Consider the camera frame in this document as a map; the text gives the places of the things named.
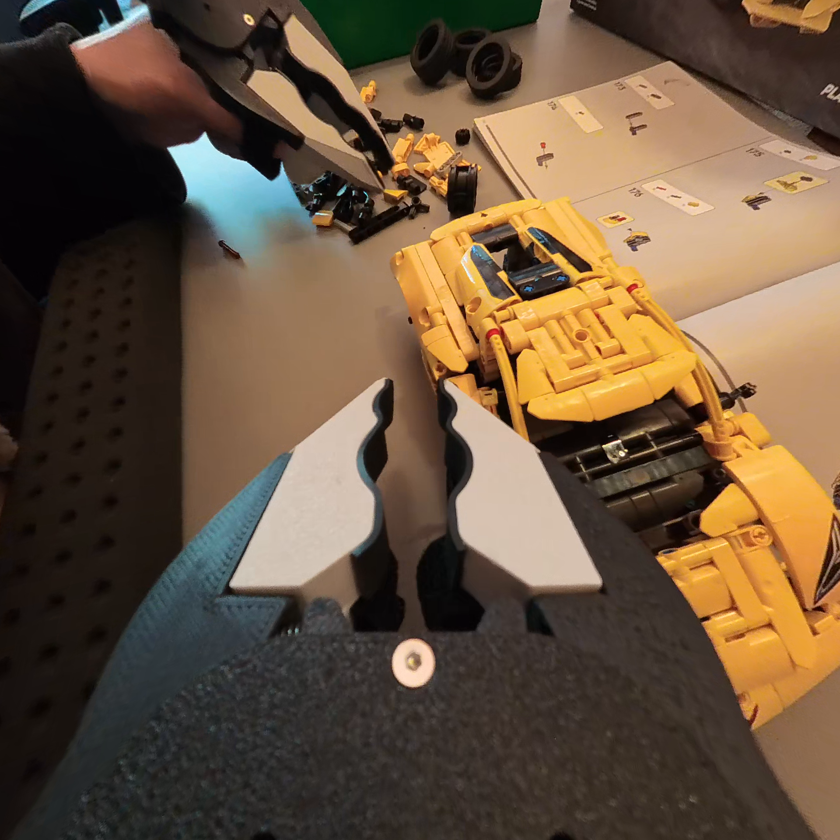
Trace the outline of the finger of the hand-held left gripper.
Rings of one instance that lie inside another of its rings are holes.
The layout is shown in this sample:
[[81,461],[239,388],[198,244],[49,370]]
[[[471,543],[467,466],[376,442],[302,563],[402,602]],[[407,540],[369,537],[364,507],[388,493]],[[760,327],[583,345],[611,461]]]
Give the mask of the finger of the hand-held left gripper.
[[391,147],[340,60],[306,27],[299,15],[291,14],[283,30],[290,60],[300,68],[298,75],[322,100],[329,116],[336,118],[346,130],[356,132],[364,151],[371,154],[375,172],[390,171],[395,162]]
[[384,188],[386,172],[374,171],[375,162],[356,132],[330,117],[301,77],[293,80],[278,70],[256,70],[247,86],[268,108],[269,124],[278,136],[269,145],[287,147],[283,161],[291,180],[333,172],[373,193]]

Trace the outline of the green storage bin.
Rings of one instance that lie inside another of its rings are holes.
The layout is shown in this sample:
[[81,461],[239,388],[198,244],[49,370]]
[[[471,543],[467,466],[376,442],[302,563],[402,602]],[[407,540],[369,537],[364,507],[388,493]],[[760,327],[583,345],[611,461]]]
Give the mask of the green storage bin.
[[304,1],[344,65],[354,70],[407,56],[436,18],[453,32],[534,23],[541,1]]

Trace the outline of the yellow toy brick car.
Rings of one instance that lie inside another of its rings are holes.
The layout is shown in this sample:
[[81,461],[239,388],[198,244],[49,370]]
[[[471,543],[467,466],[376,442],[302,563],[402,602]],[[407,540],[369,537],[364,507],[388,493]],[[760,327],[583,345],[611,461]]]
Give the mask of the yellow toy brick car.
[[838,668],[838,511],[567,198],[394,254],[431,382],[554,456],[652,550],[756,728]]

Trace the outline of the perforated grey panel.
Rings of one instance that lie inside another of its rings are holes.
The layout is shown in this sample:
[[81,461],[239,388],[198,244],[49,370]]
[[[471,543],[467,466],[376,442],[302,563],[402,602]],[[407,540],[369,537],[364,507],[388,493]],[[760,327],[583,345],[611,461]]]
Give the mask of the perforated grey panel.
[[2,513],[2,838],[181,546],[181,265],[168,215],[79,245],[53,281]]

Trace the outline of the person's left hand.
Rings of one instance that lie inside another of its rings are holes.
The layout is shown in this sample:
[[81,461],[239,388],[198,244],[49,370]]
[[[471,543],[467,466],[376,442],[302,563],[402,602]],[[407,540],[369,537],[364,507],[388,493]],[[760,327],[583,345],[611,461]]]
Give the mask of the person's left hand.
[[213,99],[145,10],[70,50],[90,90],[131,139],[169,149],[206,136],[239,158],[240,121]]

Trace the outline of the pile of black brick parts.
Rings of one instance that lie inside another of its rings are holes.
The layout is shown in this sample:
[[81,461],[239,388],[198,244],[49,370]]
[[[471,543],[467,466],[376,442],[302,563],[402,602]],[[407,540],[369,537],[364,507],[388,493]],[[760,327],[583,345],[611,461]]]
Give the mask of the pile of black brick parts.
[[374,193],[331,171],[307,182],[292,182],[292,190],[314,226],[338,229],[355,245],[404,219],[427,214],[433,196],[447,205],[447,177],[453,165],[478,165],[479,180],[481,171],[480,164],[466,157],[475,135],[472,127],[459,127],[448,139],[427,131],[428,121],[421,114],[405,112],[391,117],[382,111],[382,87],[375,79],[363,85],[360,96],[385,140],[393,141],[395,162],[382,176],[384,188]]

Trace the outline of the grey desk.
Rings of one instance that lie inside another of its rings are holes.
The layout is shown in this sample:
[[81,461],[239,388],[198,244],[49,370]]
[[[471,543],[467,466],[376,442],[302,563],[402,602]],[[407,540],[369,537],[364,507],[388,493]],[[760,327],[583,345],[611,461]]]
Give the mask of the grey desk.
[[[402,630],[419,636],[425,622],[416,566],[445,530],[445,438],[389,260],[447,221],[445,205],[434,199],[429,215],[351,246],[340,231],[308,221],[284,177],[268,182],[205,139],[174,155],[189,199],[182,259],[184,542],[274,457],[373,381],[390,377],[395,414],[380,487],[406,602]],[[227,259],[219,239],[241,261]],[[762,384],[739,366],[741,355],[729,362],[711,351],[737,383],[759,387],[749,401],[753,411],[830,487],[838,473],[838,394],[828,403],[827,390],[789,393]]]

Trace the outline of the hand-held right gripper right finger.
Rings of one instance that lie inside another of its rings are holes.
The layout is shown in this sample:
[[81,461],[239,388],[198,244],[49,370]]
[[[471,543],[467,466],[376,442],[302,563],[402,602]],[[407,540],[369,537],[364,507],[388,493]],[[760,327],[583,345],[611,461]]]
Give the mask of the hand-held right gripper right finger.
[[493,603],[599,592],[602,577],[540,452],[452,381],[437,386],[446,531],[418,564],[426,628],[469,632]]

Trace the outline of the person's left forearm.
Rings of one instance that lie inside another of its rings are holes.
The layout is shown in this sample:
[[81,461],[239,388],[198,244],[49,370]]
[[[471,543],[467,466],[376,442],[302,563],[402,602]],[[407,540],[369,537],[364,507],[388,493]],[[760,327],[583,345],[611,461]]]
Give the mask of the person's left forearm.
[[69,247],[186,199],[170,153],[102,110],[71,53],[79,38],[58,24],[1,51],[1,257],[36,299]]

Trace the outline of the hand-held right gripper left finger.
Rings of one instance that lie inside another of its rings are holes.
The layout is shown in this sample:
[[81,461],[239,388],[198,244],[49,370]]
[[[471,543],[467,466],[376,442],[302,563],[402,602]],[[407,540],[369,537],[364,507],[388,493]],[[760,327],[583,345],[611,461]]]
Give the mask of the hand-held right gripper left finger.
[[229,582],[237,595],[279,595],[299,610],[336,602],[363,632],[399,629],[403,600],[377,485],[394,387],[375,381],[300,442]]

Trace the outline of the instruction booklet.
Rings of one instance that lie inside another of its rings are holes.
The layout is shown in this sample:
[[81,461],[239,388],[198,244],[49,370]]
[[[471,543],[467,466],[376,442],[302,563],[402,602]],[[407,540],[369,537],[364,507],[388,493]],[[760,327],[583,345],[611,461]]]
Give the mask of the instruction booklet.
[[522,197],[567,197],[722,361],[838,390],[838,158],[751,121],[669,62],[478,117]]

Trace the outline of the toy car box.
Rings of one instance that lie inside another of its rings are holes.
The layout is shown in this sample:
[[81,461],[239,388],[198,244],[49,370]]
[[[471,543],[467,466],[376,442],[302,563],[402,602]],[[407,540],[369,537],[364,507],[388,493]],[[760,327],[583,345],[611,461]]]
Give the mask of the toy car box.
[[839,136],[838,1],[573,1],[660,56]]

